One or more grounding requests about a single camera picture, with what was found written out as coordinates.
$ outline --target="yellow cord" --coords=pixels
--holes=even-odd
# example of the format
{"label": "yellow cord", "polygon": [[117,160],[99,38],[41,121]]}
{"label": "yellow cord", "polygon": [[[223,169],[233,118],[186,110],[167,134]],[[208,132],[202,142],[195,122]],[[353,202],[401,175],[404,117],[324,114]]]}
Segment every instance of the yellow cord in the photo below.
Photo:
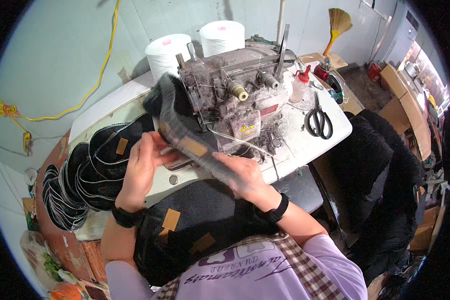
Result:
{"label": "yellow cord", "polygon": [[113,45],[113,38],[114,38],[114,35],[115,35],[115,28],[117,27],[117,9],[119,8],[119,3],[120,3],[120,0],[117,0],[116,1],[116,5],[115,5],[115,10],[114,10],[114,23],[113,23],[113,29],[112,29],[112,36],[111,36],[111,38],[110,38],[110,45],[109,45],[109,47],[108,47],[108,53],[107,53],[107,55],[106,55],[106,58],[105,58],[105,61],[103,62],[103,65],[102,65],[102,69],[100,70],[100,76],[99,76],[99,78],[98,78],[98,82],[97,82],[97,84],[94,86],[94,87],[92,87],[91,89],[90,89],[90,91],[88,91],[88,93],[86,93],[85,94],[85,96],[83,97],[83,99],[80,101],[80,103],[77,105],[77,106],[75,106],[75,107],[73,107],[73,108],[70,108],[70,109],[67,109],[67,110],[65,110],[65,111],[62,111],[61,113],[59,113],[58,115],[56,115],[56,116],[54,116],[54,117],[38,117],[38,118],[31,118],[31,117],[25,117],[25,116],[22,116],[22,115],[20,115],[18,112],[17,112],[17,107],[16,106],[8,106],[8,105],[4,105],[3,104],[3,102],[1,102],[1,100],[0,100],[0,111],[7,111],[7,113],[6,114],[2,114],[2,113],[0,113],[0,115],[1,116],[4,116],[4,117],[6,117],[7,115],[9,116],[9,117],[11,117],[12,118],[12,120],[15,122],[15,123],[17,123],[17,125],[24,131],[24,132],[27,132],[27,130],[25,130],[15,119],[14,119],[14,117],[18,117],[18,118],[24,118],[24,119],[27,119],[27,120],[30,120],[30,121],[41,121],[41,120],[55,120],[55,119],[58,119],[59,117],[61,117],[62,115],[64,115],[64,114],[66,114],[66,113],[68,113],[68,112],[71,112],[71,111],[75,111],[75,110],[77,110],[77,109],[79,109],[83,104],[84,104],[84,102],[85,102],[85,100],[90,96],[90,94],[93,92],[93,91],[95,91],[96,90],[96,88],[100,85],[100,83],[102,82],[102,76],[103,76],[103,73],[104,73],[104,69],[105,69],[105,66],[106,66],[106,64],[107,64],[107,62],[108,62],[108,58],[110,57],[110,53],[112,52],[112,45]]}

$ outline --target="black scissors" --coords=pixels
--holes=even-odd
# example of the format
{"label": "black scissors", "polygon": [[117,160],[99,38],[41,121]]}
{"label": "black scissors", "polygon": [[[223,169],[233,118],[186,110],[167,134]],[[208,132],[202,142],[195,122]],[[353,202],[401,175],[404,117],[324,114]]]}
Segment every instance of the black scissors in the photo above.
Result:
{"label": "black scissors", "polygon": [[[317,91],[315,91],[315,105],[316,105],[315,108],[312,109],[310,111],[310,114],[308,115],[306,125],[308,127],[308,130],[313,136],[320,136],[322,139],[328,140],[334,134],[334,128],[332,127],[332,121],[330,121],[330,118],[328,117],[327,113],[322,110],[322,106],[320,105]],[[312,116],[313,120],[315,121],[315,126],[317,127],[316,129],[314,129],[310,124],[310,119],[312,118]],[[328,127],[330,128],[328,135],[324,134],[325,123],[327,123]]]}

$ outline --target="hand broom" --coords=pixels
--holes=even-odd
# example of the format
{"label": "hand broom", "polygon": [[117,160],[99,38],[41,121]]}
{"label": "hand broom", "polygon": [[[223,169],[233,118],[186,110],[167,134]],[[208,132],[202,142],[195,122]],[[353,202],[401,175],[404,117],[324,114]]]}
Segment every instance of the hand broom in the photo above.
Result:
{"label": "hand broom", "polygon": [[344,32],[348,31],[352,28],[352,18],[350,15],[339,8],[330,8],[328,9],[328,14],[330,15],[330,42],[327,45],[327,48],[323,52],[323,56],[328,55],[328,51],[332,47],[332,44],[335,40]]}

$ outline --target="plaid apron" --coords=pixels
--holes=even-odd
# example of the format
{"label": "plaid apron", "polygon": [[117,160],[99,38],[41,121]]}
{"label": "plaid apron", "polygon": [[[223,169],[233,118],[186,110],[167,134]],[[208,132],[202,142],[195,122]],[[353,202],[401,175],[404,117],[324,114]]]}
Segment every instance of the plaid apron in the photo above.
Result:
{"label": "plaid apron", "polygon": [[[247,237],[238,243],[230,246],[234,248],[244,244],[265,242],[274,243],[283,253],[288,263],[292,266],[298,278],[302,281],[306,290],[312,295],[313,299],[323,300],[341,300],[345,296],[333,284],[325,273],[314,263],[310,257],[295,243],[294,239],[288,234],[279,232],[273,236],[256,235]],[[158,291],[157,300],[174,300],[179,289],[180,276],[170,281]]]}

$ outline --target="red bottle cap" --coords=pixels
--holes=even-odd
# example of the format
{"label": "red bottle cap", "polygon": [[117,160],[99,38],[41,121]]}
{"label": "red bottle cap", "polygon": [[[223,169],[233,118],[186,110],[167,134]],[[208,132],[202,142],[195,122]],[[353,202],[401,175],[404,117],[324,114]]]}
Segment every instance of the red bottle cap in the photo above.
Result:
{"label": "red bottle cap", "polygon": [[305,84],[309,83],[309,81],[310,81],[309,71],[310,71],[311,68],[312,68],[311,65],[307,65],[307,66],[306,66],[305,72],[300,72],[299,69],[296,70],[296,73],[295,73],[294,77],[296,77],[296,76],[298,75],[298,79],[299,79],[301,82],[303,82],[303,83],[305,83]]}

